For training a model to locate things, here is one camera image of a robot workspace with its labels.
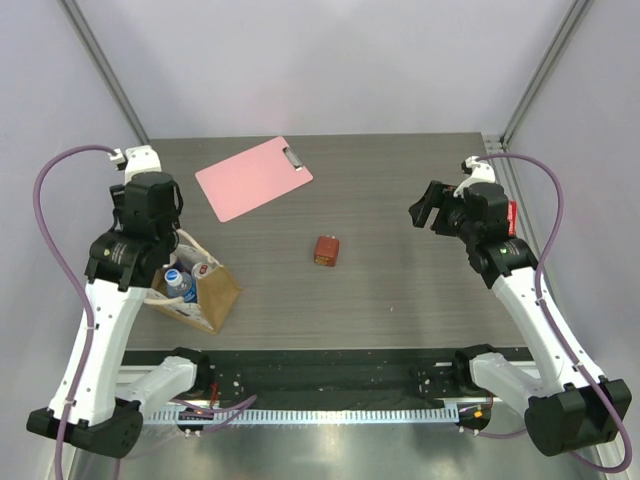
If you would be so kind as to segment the red bull can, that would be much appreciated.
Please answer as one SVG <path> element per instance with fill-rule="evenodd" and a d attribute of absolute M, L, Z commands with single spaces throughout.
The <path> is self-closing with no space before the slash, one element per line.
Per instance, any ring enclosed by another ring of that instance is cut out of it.
<path fill-rule="evenodd" d="M 198 281 L 212 274 L 217 268 L 218 265 L 214 263 L 198 262 L 193 266 L 191 276 L 195 281 Z"/>
<path fill-rule="evenodd" d="M 181 270 L 187 273 L 191 273 L 196 264 L 208 262 L 206 255 L 190 245 L 179 244 L 174 254 L 181 265 Z"/>

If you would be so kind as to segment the water bottle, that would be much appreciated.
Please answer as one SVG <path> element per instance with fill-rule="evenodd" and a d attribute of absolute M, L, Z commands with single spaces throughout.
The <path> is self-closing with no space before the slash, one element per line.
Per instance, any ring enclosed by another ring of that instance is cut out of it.
<path fill-rule="evenodd" d="M 197 287 L 189 273 L 175 268 L 168 269 L 164 274 L 164 281 L 168 298 L 181 297 L 185 303 L 197 302 Z"/>

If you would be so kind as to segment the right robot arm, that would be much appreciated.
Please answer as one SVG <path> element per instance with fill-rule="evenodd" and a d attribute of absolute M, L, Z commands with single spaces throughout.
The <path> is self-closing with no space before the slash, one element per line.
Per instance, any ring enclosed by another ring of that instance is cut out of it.
<path fill-rule="evenodd" d="M 460 239 L 473 270 L 505 306 L 525 341 L 538 374 L 511 364 L 488 344 L 456 354 L 451 380 L 465 395 L 487 390 L 523 417 L 537 449 L 556 456 L 613 441 L 632 394 L 621 380 L 609 380 L 568 329 L 535 277 L 538 260 L 514 235 L 513 202 L 502 186 L 480 182 L 464 188 L 429 184 L 409 213 L 417 228 Z"/>

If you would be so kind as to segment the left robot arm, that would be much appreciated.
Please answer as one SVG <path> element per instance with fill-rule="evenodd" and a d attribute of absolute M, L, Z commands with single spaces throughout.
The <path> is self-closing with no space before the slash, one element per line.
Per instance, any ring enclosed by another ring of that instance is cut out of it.
<path fill-rule="evenodd" d="M 147 416 L 183 394 L 205 397 L 213 374 L 205 354 L 176 348 L 151 372 L 117 390 L 134 320 L 157 271 L 177 247 L 183 201 L 172 176 L 162 172 L 138 173 L 110 193 L 114 223 L 89 250 L 86 310 L 70 362 L 54 398 L 29 414 L 26 428 L 122 459 Z"/>

